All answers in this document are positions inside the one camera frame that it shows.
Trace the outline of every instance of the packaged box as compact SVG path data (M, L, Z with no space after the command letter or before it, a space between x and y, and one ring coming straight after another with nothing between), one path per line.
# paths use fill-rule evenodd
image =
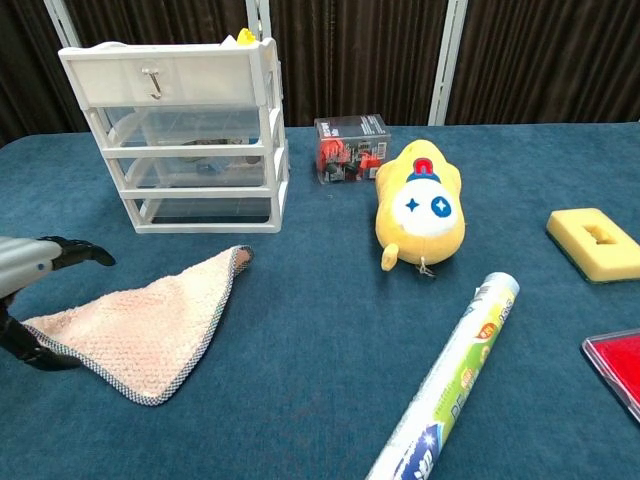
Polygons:
M315 127L321 183L374 179L387 161L391 133L378 114L317 118Z

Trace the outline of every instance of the white plastic drawer organizer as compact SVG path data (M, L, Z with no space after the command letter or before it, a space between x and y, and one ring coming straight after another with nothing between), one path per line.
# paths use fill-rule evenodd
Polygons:
M289 162L273 39L59 56L137 232L280 230Z

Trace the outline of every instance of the drawer handle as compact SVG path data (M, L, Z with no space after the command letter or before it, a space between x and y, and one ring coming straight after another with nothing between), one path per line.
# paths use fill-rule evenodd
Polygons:
M156 87L156 93L150 93L149 95L151 95L156 100L160 100L160 98L162 97L162 90L160 90L160 85L158 84L158 79L156 78L156 75L158 75L158 71L151 70L149 68L143 68L142 73L144 73L145 75L149 75L149 77L151 77L153 85Z

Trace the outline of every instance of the pink towel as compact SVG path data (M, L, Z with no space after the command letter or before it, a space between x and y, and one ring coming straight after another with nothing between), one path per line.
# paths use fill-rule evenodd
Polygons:
M206 351L233 279L252 257L249 248L233 247L144 288L25 325L43 345L79 358L130 400L159 405Z

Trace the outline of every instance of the dark curtain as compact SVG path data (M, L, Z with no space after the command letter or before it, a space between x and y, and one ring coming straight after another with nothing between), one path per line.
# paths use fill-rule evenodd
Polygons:
M640 118L640 0L470 0L447 123Z
M271 0L285 119L380 113L426 124L446 0Z
M0 146L36 133L87 130L41 0L0 2Z
M244 0L66 0L80 43L219 43L247 26Z

